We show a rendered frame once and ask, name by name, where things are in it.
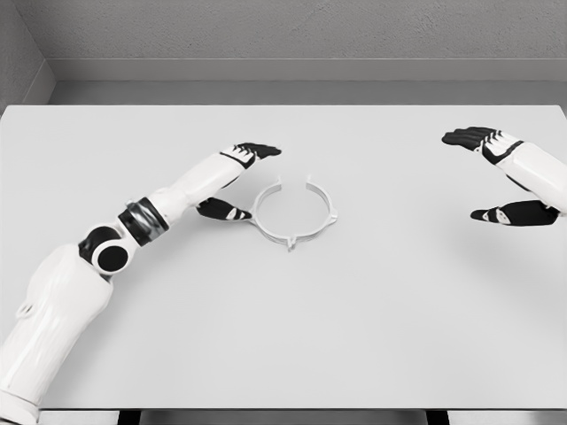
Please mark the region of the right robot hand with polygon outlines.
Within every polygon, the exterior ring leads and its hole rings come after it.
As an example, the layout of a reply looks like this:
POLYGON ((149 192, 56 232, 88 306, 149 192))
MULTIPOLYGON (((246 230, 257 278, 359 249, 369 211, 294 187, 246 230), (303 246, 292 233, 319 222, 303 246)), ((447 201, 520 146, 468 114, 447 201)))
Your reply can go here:
POLYGON ((511 227, 541 227, 567 216, 567 164, 538 145, 489 127, 457 128, 445 133, 441 141, 476 152, 535 196, 533 200, 475 210, 470 213, 473 220, 511 227))

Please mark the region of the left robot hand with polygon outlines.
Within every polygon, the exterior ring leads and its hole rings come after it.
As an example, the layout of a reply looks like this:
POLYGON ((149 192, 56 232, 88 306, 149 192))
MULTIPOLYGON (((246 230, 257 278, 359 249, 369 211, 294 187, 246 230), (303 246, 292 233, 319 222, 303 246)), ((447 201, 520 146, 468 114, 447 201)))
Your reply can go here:
POLYGON ((249 220, 252 217, 250 212, 214 195, 235 182, 256 162, 281 153, 281 149, 266 144, 234 144, 194 166, 175 183, 175 187, 187 196, 189 206, 195 206, 204 217, 226 221, 249 220))

